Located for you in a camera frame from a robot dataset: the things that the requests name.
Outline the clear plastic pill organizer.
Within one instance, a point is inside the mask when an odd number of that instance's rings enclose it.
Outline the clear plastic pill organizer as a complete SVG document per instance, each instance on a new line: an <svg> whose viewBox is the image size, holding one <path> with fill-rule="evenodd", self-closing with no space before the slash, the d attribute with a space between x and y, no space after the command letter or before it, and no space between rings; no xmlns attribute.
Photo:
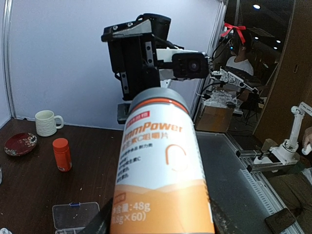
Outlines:
<svg viewBox="0 0 312 234"><path fill-rule="evenodd" d="M97 202L59 204L52 207L56 234L78 234L100 211Z"/></svg>

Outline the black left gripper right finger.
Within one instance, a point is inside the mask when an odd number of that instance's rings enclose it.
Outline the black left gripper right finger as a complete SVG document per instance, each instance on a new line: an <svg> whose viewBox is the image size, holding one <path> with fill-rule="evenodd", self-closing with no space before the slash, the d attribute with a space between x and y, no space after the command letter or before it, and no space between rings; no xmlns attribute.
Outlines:
<svg viewBox="0 0 312 234"><path fill-rule="evenodd" d="M243 234L237 225L225 214L218 203L210 198L212 217L216 234Z"/></svg>

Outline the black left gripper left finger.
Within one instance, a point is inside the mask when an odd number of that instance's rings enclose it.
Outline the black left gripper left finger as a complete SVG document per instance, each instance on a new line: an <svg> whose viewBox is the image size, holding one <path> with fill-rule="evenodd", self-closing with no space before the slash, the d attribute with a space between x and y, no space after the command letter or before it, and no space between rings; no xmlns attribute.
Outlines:
<svg viewBox="0 0 312 234"><path fill-rule="evenodd" d="M79 234L109 234L112 209L113 198L110 198L90 223L79 232Z"/></svg>

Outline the grey capped vitamin bottle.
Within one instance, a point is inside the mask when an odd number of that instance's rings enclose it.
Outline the grey capped vitamin bottle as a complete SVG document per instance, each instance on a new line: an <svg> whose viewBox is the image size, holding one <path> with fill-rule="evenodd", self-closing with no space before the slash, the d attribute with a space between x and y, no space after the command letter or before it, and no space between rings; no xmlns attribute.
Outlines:
<svg viewBox="0 0 312 234"><path fill-rule="evenodd" d="M199 145L184 99L150 88L130 105L121 142L110 232L213 234Z"/></svg>

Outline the orange pill bottle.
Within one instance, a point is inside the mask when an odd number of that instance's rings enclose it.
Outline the orange pill bottle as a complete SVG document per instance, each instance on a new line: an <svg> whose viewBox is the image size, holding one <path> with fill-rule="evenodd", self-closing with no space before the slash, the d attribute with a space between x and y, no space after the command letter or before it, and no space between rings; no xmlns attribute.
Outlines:
<svg viewBox="0 0 312 234"><path fill-rule="evenodd" d="M57 138L53 141L53 151L58 169L68 172L72 168L69 142L65 138Z"/></svg>

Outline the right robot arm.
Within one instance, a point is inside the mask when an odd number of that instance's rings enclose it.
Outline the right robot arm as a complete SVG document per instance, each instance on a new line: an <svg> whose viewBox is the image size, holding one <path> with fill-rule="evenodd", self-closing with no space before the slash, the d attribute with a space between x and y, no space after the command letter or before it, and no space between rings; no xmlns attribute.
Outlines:
<svg viewBox="0 0 312 234"><path fill-rule="evenodd" d="M135 21L104 28L102 42L108 44L112 71L121 83L124 103L117 106L117 122L125 124L131 110L129 102L141 92L159 90L166 97L178 97L164 80L175 79L174 60L184 50L167 41L171 19L152 13Z"/></svg>

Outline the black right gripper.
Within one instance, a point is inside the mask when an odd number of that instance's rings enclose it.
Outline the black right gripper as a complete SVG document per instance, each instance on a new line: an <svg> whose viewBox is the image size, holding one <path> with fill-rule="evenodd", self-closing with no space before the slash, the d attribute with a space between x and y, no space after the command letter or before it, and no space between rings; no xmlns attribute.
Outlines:
<svg viewBox="0 0 312 234"><path fill-rule="evenodd" d="M144 90L160 87L152 23L147 19L105 27L101 41L108 43L112 71L121 83L124 102L117 106L117 121L124 124L128 102Z"/></svg>

